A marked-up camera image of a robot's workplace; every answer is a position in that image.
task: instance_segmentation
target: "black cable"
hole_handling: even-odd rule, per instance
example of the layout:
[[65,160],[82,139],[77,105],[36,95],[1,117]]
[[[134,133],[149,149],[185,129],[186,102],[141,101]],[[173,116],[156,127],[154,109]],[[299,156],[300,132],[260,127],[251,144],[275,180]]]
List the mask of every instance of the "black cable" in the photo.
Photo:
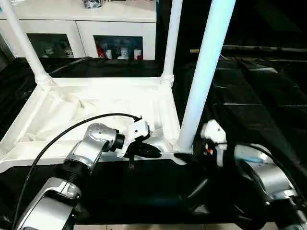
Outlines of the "black cable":
[[88,60],[88,59],[93,59],[93,58],[92,58],[92,57],[83,57],[83,58],[80,58],[80,59],[78,59],[78,60],[75,60],[75,61],[73,61],[73,62],[68,63],[68,64],[65,65],[65,66],[61,66],[61,67],[59,67],[59,68],[57,68],[57,69],[55,69],[55,70],[49,72],[49,74],[56,73],[56,72],[58,72],[58,71],[60,71],[60,70],[62,70],[62,69],[65,69],[66,67],[75,65],[75,64],[77,64],[77,63],[79,63],[79,62],[82,62],[82,61],[85,61],[85,60]]
[[276,157],[274,157],[271,153],[269,153],[268,151],[266,151],[265,149],[263,149],[261,147],[258,147],[258,146],[255,146],[255,145],[252,145],[252,144],[249,144],[249,143],[244,143],[244,142],[223,142],[223,143],[216,143],[215,145],[218,146],[218,145],[224,145],[224,144],[247,146],[247,147],[250,147],[252,149],[258,150],[258,151],[264,153],[265,155],[267,155],[268,157],[270,157],[274,161],[274,163],[286,174],[286,176],[288,177],[288,179],[290,180],[290,182],[292,183],[292,185],[296,189],[297,193],[301,196],[301,198],[304,201],[306,201],[303,193],[298,188],[297,184],[295,183],[294,179],[291,177],[291,174],[288,172],[287,168],[280,162],[280,160],[278,160]]
[[18,212],[19,212],[19,209],[20,209],[20,205],[21,205],[21,201],[23,199],[23,196],[24,196],[24,192],[25,192],[25,189],[27,187],[27,184],[29,183],[30,181],[30,178],[33,174],[33,170],[35,168],[35,166],[37,165],[39,159],[43,156],[43,154],[47,151],[47,149],[53,145],[58,139],[60,139],[62,136],[64,136],[65,134],[67,134],[68,132],[70,132],[71,130],[73,130],[74,128],[80,126],[80,125],[83,125],[84,123],[87,123],[89,121],[93,121],[93,120],[96,120],[96,119],[99,119],[99,118],[102,118],[102,117],[107,117],[107,116],[127,116],[127,117],[131,117],[134,119],[134,121],[139,121],[141,118],[137,117],[137,116],[133,116],[133,115],[130,115],[130,114],[123,114],[123,113],[111,113],[111,114],[102,114],[102,115],[98,115],[98,116],[94,116],[94,117],[91,117],[91,118],[88,118],[86,120],[83,120],[71,127],[69,127],[68,129],[64,130],[63,132],[61,132],[59,135],[57,135],[52,141],[50,141],[44,148],[43,150],[40,151],[40,153],[38,154],[38,156],[35,158],[35,160],[33,161],[32,165],[31,165],[31,168],[28,172],[28,175],[24,181],[24,185],[23,185],[23,188],[20,192],[20,195],[19,195],[19,198],[18,198],[18,202],[17,202],[17,206],[16,206],[16,211],[15,211],[15,215],[14,215],[14,220],[13,220],[13,225],[12,225],[12,230],[14,230],[15,228],[15,225],[16,225],[16,222],[17,222],[17,218],[18,218]]

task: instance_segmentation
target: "floor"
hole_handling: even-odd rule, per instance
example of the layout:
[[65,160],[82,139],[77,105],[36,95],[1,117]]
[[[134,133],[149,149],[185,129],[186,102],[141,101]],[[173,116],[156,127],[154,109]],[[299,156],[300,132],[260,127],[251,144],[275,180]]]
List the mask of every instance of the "floor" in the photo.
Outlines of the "floor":
[[[74,230],[240,230],[235,224],[205,224],[205,225],[76,225]],[[262,230],[277,230],[275,223],[267,223]]]

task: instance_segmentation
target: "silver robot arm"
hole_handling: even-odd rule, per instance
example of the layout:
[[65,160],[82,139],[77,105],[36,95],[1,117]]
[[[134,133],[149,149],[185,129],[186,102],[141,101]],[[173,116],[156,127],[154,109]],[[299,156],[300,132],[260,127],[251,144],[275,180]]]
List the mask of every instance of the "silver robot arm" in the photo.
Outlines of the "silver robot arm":
[[307,230],[303,207],[296,202],[298,194],[268,149],[258,144],[227,144],[226,133],[215,120],[203,126],[201,136],[207,143],[205,155],[213,157],[217,167],[239,169],[253,181],[279,229]]
[[148,137],[149,128],[143,119],[133,123],[122,135],[118,130],[100,123],[91,124],[63,164],[56,177],[47,180],[20,217],[17,230],[72,230],[76,220],[74,208],[81,190],[103,152],[120,152],[123,156],[130,143]]

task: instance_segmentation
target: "glass cabinet door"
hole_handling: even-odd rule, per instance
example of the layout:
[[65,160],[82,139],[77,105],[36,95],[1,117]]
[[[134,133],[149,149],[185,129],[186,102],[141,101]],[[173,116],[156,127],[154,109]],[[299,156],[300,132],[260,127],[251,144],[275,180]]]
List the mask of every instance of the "glass cabinet door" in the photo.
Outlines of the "glass cabinet door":
[[[75,21],[20,20],[37,55],[48,58],[82,58],[85,56]],[[16,58],[24,51],[7,20],[0,20],[0,32]]]
[[143,59],[143,38],[137,36],[94,35],[99,58]]
[[30,42],[39,58],[73,58],[66,34],[30,34]]
[[156,23],[77,21],[86,56],[154,60]]

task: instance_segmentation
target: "red item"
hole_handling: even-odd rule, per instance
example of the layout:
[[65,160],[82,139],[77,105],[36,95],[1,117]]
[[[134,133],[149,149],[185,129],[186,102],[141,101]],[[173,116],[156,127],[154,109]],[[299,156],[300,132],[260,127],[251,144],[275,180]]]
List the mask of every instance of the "red item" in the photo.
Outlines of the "red item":
[[98,57],[105,58],[105,53],[104,53],[104,50],[101,48],[101,46],[97,45],[96,49],[97,49]]
[[141,54],[141,55],[138,55],[138,56],[137,56],[137,59],[138,59],[138,60],[143,60],[143,55],[142,55],[142,54]]

